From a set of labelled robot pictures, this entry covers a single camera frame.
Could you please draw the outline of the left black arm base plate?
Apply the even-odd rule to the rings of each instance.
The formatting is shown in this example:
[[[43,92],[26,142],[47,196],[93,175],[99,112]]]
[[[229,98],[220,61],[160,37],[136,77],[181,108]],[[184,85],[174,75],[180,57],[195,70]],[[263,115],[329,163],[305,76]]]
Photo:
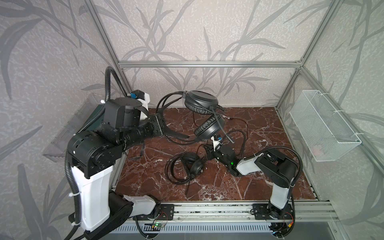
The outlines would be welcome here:
[[[175,205],[174,204],[161,204],[159,216],[157,221],[171,221],[174,218]]]

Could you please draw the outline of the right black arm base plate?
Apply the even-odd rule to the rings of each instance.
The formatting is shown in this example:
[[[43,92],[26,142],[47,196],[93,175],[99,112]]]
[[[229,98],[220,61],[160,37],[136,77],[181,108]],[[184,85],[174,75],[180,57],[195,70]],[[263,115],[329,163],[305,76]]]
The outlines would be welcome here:
[[[250,214],[256,220],[292,220],[294,210],[291,204],[287,204],[284,209],[279,209],[272,204],[253,204]]]

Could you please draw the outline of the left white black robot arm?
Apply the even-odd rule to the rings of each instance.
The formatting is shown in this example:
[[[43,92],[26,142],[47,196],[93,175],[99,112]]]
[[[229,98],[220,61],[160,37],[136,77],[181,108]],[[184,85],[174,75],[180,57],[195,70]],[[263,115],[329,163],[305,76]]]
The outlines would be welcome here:
[[[100,111],[70,139],[65,173],[74,197],[73,232],[98,240],[126,220],[139,216],[157,218],[161,203],[155,197],[119,195],[110,185],[114,165],[129,148],[163,135],[164,121],[150,115],[140,101],[143,93],[111,98],[111,78],[120,79],[112,67],[105,70],[105,102]]]

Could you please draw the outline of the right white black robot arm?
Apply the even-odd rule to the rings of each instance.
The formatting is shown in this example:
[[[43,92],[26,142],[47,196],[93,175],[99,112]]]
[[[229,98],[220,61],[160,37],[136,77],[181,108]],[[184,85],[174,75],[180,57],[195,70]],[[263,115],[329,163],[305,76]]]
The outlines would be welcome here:
[[[234,177],[262,172],[273,182],[272,195],[262,214],[277,220],[284,216],[292,191],[303,172],[303,161],[299,154],[285,146],[266,148],[250,157],[237,159],[233,149],[205,146],[209,160],[216,159],[227,167]]]

